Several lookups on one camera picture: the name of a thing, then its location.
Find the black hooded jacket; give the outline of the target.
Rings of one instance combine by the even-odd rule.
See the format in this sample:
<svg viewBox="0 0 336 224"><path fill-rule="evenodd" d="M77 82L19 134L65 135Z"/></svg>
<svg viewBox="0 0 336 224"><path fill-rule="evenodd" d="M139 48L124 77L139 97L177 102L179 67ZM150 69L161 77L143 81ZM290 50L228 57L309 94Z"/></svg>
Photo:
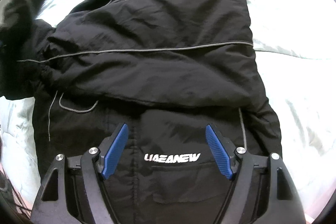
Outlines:
<svg viewBox="0 0 336 224"><path fill-rule="evenodd" d="M105 182L118 219L213 223L230 182L206 125L252 154L281 153L247 0L85 0L56 27L38 18L44 1L10 0L1 24L1 95L35 100L40 176L125 123Z"/></svg>

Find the light teal quilted duvet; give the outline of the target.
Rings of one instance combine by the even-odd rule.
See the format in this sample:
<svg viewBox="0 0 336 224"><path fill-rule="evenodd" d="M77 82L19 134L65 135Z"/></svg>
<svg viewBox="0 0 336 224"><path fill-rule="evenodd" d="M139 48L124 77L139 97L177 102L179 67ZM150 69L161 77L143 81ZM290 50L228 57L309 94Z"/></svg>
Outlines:
<svg viewBox="0 0 336 224"><path fill-rule="evenodd" d="M38 18L56 27L83 1L45 0ZM335 0L247 6L282 151L261 156L234 144L238 171L213 223L335 223ZM1 95L1 223L122 223L96 168L100 144L57 154L40 176L34 104Z"/></svg>

